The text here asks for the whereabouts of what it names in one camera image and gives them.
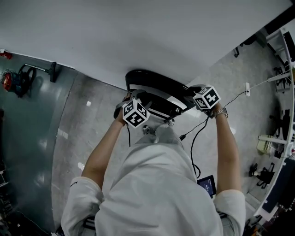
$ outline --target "wristwatch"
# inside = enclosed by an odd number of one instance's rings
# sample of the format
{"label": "wristwatch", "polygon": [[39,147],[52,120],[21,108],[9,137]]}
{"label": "wristwatch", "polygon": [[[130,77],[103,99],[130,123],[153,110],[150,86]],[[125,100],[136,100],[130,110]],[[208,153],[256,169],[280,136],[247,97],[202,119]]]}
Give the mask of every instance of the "wristwatch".
{"label": "wristwatch", "polygon": [[228,114],[227,114],[227,110],[226,110],[226,108],[221,108],[221,109],[219,109],[219,110],[217,110],[217,111],[214,111],[213,112],[213,115],[214,115],[214,117],[216,118],[218,115],[220,115],[220,114],[224,114],[225,115],[225,117],[226,118],[228,118]]}

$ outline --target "white desk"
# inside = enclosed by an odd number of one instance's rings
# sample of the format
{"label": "white desk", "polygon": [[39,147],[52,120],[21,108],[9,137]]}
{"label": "white desk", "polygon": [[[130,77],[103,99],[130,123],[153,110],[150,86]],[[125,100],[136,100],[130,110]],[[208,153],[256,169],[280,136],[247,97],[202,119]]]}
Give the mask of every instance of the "white desk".
{"label": "white desk", "polygon": [[273,217],[273,215],[276,213],[275,209],[277,209],[277,208],[274,208],[274,210],[271,213],[267,213],[266,211],[264,211],[262,209],[262,206],[263,206],[264,203],[267,203],[267,198],[268,198],[269,194],[271,193],[272,188],[274,187],[274,185],[275,185],[275,183],[277,181],[277,178],[279,176],[279,173],[280,173],[282,167],[286,164],[285,160],[286,160],[287,157],[290,156],[290,150],[291,150],[291,147],[293,146],[293,142],[291,140],[292,140],[292,136],[293,136],[293,133],[294,133],[294,131],[293,131],[293,124],[294,124],[293,119],[294,119],[294,100],[295,100],[295,97],[294,97],[294,78],[293,78],[293,72],[292,72],[292,69],[294,67],[292,65],[289,50],[288,50],[286,41],[285,41],[284,36],[283,36],[284,33],[285,32],[282,32],[282,30],[279,30],[277,33],[268,36],[267,41],[269,41],[269,40],[271,40],[271,39],[273,39],[275,37],[279,37],[282,40],[282,47],[280,49],[278,49],[277,51],[280,51],[280,52],[285,51],[286,58],[288,60],[288,64],[289,64],[289,67],[290,67],[290,71],[287,72],[286,74],[282,74],[282,75],[279,75],[279,76],[269,78],[269,79],[267,79],[267,81],[272,82],[272,81],[279,80],[279,79],[286,78],[286,77],[290,77],[290,79],[291,79],[291,86],[290,86],[291,95],[289,95],[290,100],[291,100],[291,107],[290,107],[290,123],[289,123],[288,136],[287,136],[286,140],[276,139],[276,138],[267,138],[267,137],[263,137],[263,136],[258,137],[259,140],[271,141],[271,142],[284,144],[285,145],[284,153],[282,154],[281,159],[279,159],[279,161],[276,164],[278,166],[278,169],[275,171],[275,174],[274,174],[274,176],[273,176],[273,178],[271,180],[271,183],[267,186],[267,192],[264,195],[264,197],[261,200],[259,200],[259,199],[255,198],[250,192],[246,194],[246,200],[248,198],[248,200],[254,201],[256,203],[256,205],[258,205],[258,207],[252,206],[247,201],[246,201],[246,206],[252,212],[254,212],[254,216],[261,215],[267,221],[270,220]]}

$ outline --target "forearm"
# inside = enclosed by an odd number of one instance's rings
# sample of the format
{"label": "forearm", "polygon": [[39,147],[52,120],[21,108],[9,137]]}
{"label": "forearm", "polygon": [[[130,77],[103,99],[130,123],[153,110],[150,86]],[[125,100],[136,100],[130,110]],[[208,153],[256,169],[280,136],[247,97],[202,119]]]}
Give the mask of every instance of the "forearm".
{"label": "forearm", "polygon": [[89,156],[82,172],[82,176],[94,180],[100,188],[102,188],[106,168],[122,127],[121,122],[113,121],[100,143]]}
{"label": "forearm", "polygon": [[217,194],[229,189],[241,191],[239,152],[224,114],[216,117],[217,127]]}

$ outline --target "person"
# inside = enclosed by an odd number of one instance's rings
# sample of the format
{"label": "person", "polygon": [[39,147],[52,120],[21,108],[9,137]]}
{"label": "person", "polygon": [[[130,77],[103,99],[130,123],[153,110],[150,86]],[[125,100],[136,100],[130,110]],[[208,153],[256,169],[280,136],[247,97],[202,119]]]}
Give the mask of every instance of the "person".
{"label": "person", "polygon": [[190,158],[168,125],[148,127],[131,146],[110,191],[102,186],[121,129],[122,111],[89,156],[81,177],[71,182],[61,226],[66,236],[83,234],[86,218],[95,216],[97,236],[242,236],[246,209],[241,192],[240,161],[226,110],[214,109],[218,168],[212,201],[193,172]]}

